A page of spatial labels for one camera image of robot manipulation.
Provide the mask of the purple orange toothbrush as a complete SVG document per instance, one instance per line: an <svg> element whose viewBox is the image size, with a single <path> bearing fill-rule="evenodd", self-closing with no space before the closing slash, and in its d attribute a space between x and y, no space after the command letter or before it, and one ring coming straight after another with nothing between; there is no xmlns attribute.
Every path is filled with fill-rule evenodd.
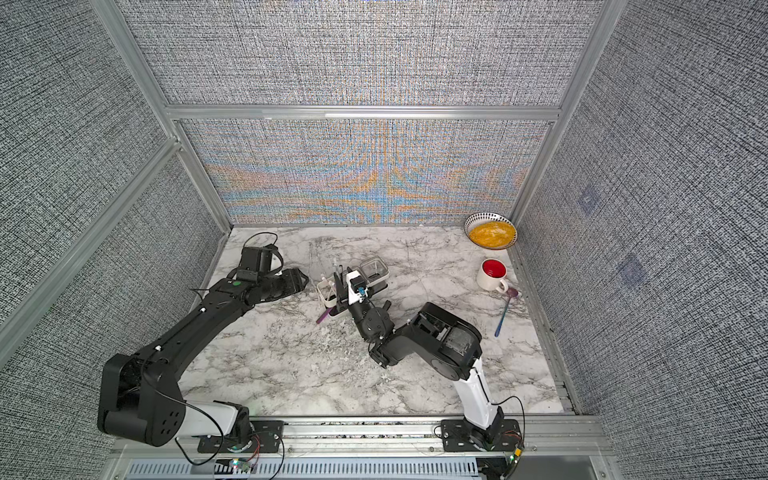
<svg viewBox="0 0 768 480"><path fill-rule="evenodd" d="M321 324L329 316L331 310L332 310L332 307L324 310L324 312L318 317L315 323Z"/></svg>

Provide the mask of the white toothbrush holder caddy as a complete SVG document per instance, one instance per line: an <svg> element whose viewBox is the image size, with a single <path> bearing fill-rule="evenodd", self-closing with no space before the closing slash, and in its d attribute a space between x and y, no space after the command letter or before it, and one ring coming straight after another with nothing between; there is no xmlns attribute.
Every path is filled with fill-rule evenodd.
<svg viewBox="0 0 768 480"><path fill-rule="evenodd" d="M376 292L387 287L387 280L390 276L389 267L379 257L373 257L364 260L360 265L355 266L352 271L357 271L358 275L354 277L357 284L363 285L368 296L373 296ZM326 309L337 308L339 294L333 278L321 277L321 281L316 284L316 291L321 303Z"/></svg>

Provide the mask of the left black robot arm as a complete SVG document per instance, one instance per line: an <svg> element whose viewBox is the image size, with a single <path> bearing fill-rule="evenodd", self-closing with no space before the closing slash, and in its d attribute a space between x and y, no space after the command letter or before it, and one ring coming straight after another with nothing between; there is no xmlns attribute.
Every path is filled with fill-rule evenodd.
<svg viewBox="0 0 768 480"><path fill-rule="evenodd" d="M115 437L163 446L183 434L226 436L234 425L183 399L178 381L197 355L227 326L262 303L305 290L309 277L298 268L278 274L230 272L208 289L202 303L160 338L131 355L116 354L103 367L97 428ZM191 415L200 430L183 430Z"/></svg>

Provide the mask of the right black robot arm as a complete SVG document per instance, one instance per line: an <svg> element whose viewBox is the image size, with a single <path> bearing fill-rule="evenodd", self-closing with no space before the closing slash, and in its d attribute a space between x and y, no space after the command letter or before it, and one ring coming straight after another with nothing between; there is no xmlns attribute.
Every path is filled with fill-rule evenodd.
<svg viewBox="0 0 768 480"><path fill-rule="evenodd" d="M390 304L377 306L372 302L384 284L371 287L360 271L352 269L335 273L333 280L337 311L351 314L369 346L369 356L379 366L388 368L410 355L419 356L453 383L470 429L487 439L498 433L504 413L489 395L481 334L476 327L430 302L396 327L389 315Z"/></svg>

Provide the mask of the clear cup right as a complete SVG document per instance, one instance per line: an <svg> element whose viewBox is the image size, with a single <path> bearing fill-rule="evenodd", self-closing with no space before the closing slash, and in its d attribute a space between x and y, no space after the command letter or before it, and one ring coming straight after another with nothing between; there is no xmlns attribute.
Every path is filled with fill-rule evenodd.
<svg viewBox="0 0 768 480"><path fill-rule="evenodd" d="M388 266L379 257L364 260L359 270L370 287L385 282L390 276Z"/></svg>

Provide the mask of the white mug red inside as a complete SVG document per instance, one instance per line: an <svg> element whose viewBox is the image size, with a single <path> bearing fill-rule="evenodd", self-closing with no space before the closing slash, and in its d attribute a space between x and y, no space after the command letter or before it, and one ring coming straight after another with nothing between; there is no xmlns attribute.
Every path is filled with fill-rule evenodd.
<svg viewBox="0 0 768 480"><path fill-rule="evenodd" d="M510 286L505 264L497 259L485 259L479 267L476 283L483 290L506 293Z"/></svg>

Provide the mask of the patterned bowl with yellow food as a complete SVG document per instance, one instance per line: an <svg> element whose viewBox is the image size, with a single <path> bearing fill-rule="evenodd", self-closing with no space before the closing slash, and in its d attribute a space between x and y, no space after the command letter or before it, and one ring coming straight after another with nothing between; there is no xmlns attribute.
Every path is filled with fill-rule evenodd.
<svg viewBox="0 0 768 480"><path fill-rule="evenodd" d="M466 236L487 250L505 250L517 241L518 232L503 215L492 212L470 214L464 222Z"/></svg>

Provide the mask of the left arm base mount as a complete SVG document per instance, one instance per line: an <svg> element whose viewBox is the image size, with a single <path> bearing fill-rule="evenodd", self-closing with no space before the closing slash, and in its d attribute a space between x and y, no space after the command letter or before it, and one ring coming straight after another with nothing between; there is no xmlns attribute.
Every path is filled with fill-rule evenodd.
<svg viewBox="0 0 768 480"><path fill-rule="evenodd" d="M257 419L250 421L250 429L242 430L244 424L236 425L221 440L218 436L201 437L197 446L198 453L277 453L285 423L281 420Z"/></svg>

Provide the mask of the blue handled spoon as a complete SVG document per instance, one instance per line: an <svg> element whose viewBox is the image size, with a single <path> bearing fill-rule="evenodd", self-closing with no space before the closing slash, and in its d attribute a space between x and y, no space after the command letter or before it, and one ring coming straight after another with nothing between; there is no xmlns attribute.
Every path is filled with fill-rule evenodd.
<svg viewBox="0 0 768 480"><path fill-rule="evenodd" d="M496 329L494 331L494 336L496 338L498 338L500 336L500 334L501 334L501 331L502 331L502 328L503 328L503 325L504 325L504 321L506 319L506 316L507 316L507 313L509 311L511 303L514 300L516 300L518 297L519 297L519 291L516 288L510 287L506 291L506 302L505 302L502 314L500 316L499 322L498 322L498 324L496 326Z"/></svg>

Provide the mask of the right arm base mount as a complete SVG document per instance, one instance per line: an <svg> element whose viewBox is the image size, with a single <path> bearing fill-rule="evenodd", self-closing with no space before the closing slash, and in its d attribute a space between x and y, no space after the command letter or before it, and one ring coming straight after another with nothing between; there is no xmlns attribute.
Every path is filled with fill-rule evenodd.
<svg viewBox="0 0 768 480"><path fill-rule="evenodd" d="M524 445L519 422L499 417L488 429L467 420L440 422L439 438L445 452L512 452Z"/></svg>

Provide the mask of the aluminium front rail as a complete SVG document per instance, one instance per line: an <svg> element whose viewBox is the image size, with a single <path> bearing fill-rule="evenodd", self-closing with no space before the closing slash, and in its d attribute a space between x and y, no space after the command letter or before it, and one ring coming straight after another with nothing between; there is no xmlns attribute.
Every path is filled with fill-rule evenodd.
<svg viewBox="0 0 768 480"><path fill-rule="evenodd" d="M526 430L523 456L613 456L596 416L514 416ZM439 416L288 416L287 458L443 456Z"/></svg>

